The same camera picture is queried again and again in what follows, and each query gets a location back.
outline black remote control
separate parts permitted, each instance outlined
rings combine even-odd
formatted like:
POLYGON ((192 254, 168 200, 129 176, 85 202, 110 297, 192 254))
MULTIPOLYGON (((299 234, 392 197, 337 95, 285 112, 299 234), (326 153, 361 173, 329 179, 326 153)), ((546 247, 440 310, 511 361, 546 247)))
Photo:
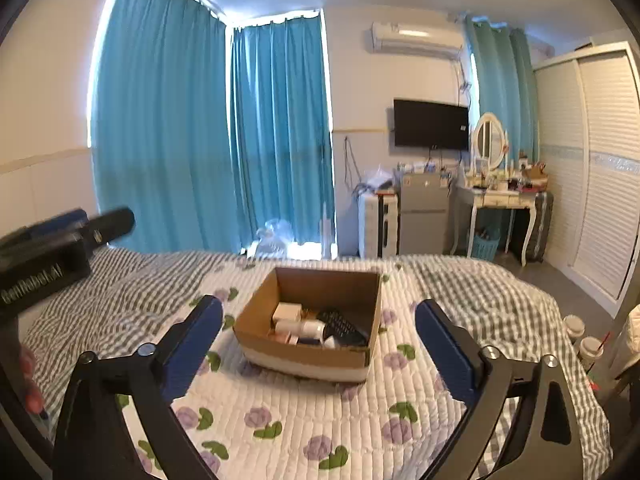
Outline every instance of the black remote control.
POLYGON ((369 342, 340 311, 334 308, 323 310, 316 317, 326 325, 325 339, 333 336, 340 346, 366 346, 369 342))

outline curtain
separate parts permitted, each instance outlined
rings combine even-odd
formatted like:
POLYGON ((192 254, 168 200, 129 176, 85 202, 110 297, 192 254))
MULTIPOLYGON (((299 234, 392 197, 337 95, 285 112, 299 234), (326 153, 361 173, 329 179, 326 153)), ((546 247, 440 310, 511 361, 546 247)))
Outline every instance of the curtain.
POLYGON ((121 245, 237 251, 225 25, 194 0, 116 0, 92 96, 100 210, 136 216, 121 245))
POLYGON ((510 160, 517 161, 520 150, 538 160, 538 95, 524 31, 469 16, 465 31, 476 60, 480 114, 494 113, 509 133, 510 160))
POLYGON ((320 241, 323 207, 334 217, 320 16, 235 30, 230 125, 243 245, 271 218, 320 241))

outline wardrobe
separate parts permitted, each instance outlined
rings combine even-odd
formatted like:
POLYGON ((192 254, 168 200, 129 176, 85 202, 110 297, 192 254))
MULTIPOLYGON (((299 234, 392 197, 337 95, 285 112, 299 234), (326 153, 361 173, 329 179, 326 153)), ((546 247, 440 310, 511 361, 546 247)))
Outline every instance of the wardrobe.
POLYGON ((627 42, 584 48, 543 62, 534 74, 540 160, 555 195, 545 260, 615 316, 640 249, 633 50, 627 42))

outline gray mini fridge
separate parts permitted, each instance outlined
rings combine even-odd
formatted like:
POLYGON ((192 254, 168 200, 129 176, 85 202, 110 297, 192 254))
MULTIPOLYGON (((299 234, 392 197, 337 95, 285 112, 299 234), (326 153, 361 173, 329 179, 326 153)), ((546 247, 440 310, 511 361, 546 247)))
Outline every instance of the gray mini fridge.
POLYGON ((399 175, 399 254, 442 254, 449 218, 449 181, 440 173, 399 175))

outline bed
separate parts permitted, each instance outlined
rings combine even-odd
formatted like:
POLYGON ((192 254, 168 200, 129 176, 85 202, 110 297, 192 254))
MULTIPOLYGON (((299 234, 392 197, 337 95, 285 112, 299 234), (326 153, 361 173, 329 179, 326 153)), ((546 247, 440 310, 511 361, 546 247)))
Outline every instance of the bed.
MULTIPOLYGON (((203 294, 223 301, 225 322, 188 394, 172 408, 219 478, 416 479, 464 412, 415 331, 413 312, 434 298, 453 323, 507 357, 555 354, 580 423, 584 478, 609 463, 609 425, 564 334, 554 299, 494 264, 452 256, 333 262, 251 260, 232 254, 139 254, 103 248, 92 275, 52 298, 24 343, 38 358, 34 379, 53 423, 79 354, 132 353, 159 340, 203 294), (247 362, 231 327, 273 266, 378 270, 382 322, 364 384, 304 380, 247 362)), ((491 471, 517 399, 508 399, 476 470, 491 471)), ((129 397, 120 403, 148 472, 164 478, 129 397)))

